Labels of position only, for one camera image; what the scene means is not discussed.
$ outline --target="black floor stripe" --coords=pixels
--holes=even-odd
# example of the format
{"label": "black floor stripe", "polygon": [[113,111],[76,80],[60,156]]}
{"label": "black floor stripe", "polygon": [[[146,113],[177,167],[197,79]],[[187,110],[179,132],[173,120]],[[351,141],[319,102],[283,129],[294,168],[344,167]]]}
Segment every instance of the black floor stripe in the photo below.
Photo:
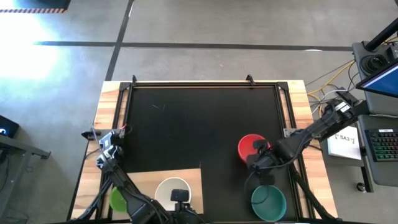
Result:
{"label": "black floor stripe", "polygon": [[115,42],[85,42],[85,41],[36,41],[34,45],[71,46],[71,47],[113,47]]}
{"label": "black floor stripe", "polygon": [[189,43],[122,43],[122,47],[166,48],[166,49],[244,49],[244,50],[322,50],[352,52],[352,47],[303,46],[303,45],[254,45],[254,44],[189,44]]}
{"label": "black floor stripe", "polygon": [[118,39],[116,41],[116,45],[113,50],[113,54],[111,57],[111,62],[109,63],[108,71],[106,72],[105,81],[112,80],[114,68],[116,66],[116,62],[118,61],[121,44],[122,44],[122,41],[124,38],[124,34],[126,33],[127,24],[129,23],[130,11],[132,10],[133,2],[134,2],[134,0],[129,0],[129,2],[127,4],[126,12],[124,12],[122,25],[120,26]]}

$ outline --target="concrete floor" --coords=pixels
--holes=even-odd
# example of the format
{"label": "concrete floor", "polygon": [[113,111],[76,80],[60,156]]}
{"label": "concrete floor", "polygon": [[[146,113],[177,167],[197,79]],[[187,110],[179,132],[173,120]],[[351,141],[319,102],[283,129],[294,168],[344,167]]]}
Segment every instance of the concrete floor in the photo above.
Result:
{"label": "concrete floor", "polygon": [[[31,162],[33,172],[14,196],[12,206],[26,212],[29,223],[66,219],[87,144],[80,133],[93,122],[113,54],[113,47],[31,42],[115,42],[127,2],[72,0],[66,14],[0,14],[0,29],[7,31],[0,37],[1,114],[21,125],[18,139],[52,151],[49,160]],[[371,39],[397,12],[393,0],[136,0],[123,41],[347,47]],[[352,58],[351,52],[122,47],[113,80],[133,74],[139,80],[234,80],[250,73],[308,83]],[[347,87],[347,74],[333,83]],[[375,193],[362,194],[355,189],[359,168],[326,167],[341,218],[396,222],[398,189],[375,186]]]}

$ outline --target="chair wheel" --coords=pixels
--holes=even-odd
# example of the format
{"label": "chair wheel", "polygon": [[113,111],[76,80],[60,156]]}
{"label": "chair wheel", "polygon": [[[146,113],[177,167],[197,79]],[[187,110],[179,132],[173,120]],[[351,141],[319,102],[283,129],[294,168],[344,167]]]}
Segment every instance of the chair wheel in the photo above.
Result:
{"label": "chair wheel", "polygon": [[366,193],[365,185],[363,183],[357,183],[356,188],[358,191]]}

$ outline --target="teal bowl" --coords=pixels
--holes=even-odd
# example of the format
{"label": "teal bowl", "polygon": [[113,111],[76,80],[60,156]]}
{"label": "teal bowl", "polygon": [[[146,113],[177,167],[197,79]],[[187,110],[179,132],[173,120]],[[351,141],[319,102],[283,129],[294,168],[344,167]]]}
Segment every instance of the teal bowl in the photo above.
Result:
{"label": "teal bowl", "polygon": [[252,208],[254,213],[266,222],[276,222],[286,213],[286,198],[275,186],[260,186],[251,195]]}

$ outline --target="white paper sign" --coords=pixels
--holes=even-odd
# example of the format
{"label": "white paper sign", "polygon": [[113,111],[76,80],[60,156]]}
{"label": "white paper sign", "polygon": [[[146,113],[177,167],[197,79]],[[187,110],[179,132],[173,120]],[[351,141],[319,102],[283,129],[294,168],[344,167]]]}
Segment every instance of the white paper sign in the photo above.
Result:
{"label": "white paper sign", "polygon": [[346,127],[328,138],[329,155],[361,160],[358,132],[355,127]]}

